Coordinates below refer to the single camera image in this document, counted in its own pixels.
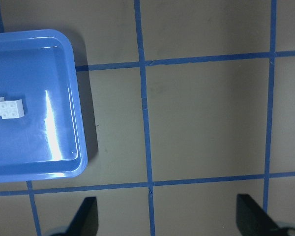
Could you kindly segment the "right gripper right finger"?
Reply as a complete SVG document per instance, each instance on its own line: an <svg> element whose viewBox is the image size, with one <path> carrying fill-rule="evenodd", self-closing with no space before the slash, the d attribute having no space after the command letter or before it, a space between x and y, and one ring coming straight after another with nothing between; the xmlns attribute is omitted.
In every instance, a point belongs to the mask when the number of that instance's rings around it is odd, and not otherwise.
<svg viewBox="0 0 295 236"><path fill-rule="evenodd" d="M242 236L279 236L280 228L249 194L237 194L236 226Z"/></svg>

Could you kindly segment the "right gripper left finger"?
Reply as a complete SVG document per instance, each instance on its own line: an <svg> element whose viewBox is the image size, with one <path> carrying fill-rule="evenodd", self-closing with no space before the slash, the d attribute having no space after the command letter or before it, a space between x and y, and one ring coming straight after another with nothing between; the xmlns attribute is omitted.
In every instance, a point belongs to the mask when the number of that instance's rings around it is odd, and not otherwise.
<svg viewBox="0 0 295 236"><path fill-rule="evenodd" d="M96 197L84 198L65 236L95 236L98 231L98 208Z"/></svg>

